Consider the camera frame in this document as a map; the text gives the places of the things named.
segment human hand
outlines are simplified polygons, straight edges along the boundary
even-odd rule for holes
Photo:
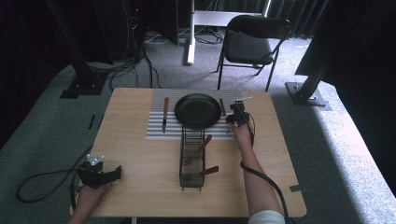
[[[76,209],[68,223],[84,223],[103,199],[110,186],[111,184],[102,185],[97,189],[92,189],[88,186],[82,187],[78,195]]]
[[[245,148],[251,148],[249,123],[242,124],[239,127],[236,127],[233,123],[228,123],[228,126],[233,131],[233,138],[238,144],[240,150],[244,150]]]

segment chair seat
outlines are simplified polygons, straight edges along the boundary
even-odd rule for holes
[[[228,33],[225,58],[231,63],[255,63],[267,65],[273,61],[268,39],[245,34]]]

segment person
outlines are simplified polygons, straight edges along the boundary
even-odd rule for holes
[[[246,167],[264,174],[264,170],[257,160],[251,145],[249,124],[239,127],[229,123],[233,131],[233,137],[241,153],[242,163]],[[247,207],[249,213],[248,224],[280,224],[285,223],[276,193],[270,183],[248,171],[244,172],[245,191],[247,195]],[[101,201],[109,185],[103,185],[98,189],[83,187],[79,193],[76,209],[68,224],[84,223],[90,217],[92,211]]]

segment human arm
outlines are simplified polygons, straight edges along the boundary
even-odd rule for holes
[[[110,185],[102,185],[98,189],[92,189],[88,186],[84,186],[79,192],[76,209],[67,224],[85,223],[109,189],[109,186]]]
[[[238,144],[242,163],[246,167],[264,174],[264,170],[257,160],[251,145],[249,126],[243,124],[240,127],[236,127],[233,124],[229,124],[229,127],[233,131],[233,136]],[[244,179],[250,217],[263,210],[273,210],[282,214],[275,190],[270,183],[246,170],[244,170]]]

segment chair backrest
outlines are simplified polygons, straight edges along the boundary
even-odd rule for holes
[[[285,40],[291,32],[291,24],[284,19],[240,15],[230,20],[226,32],[229,31],[243,33],[257,38]]]

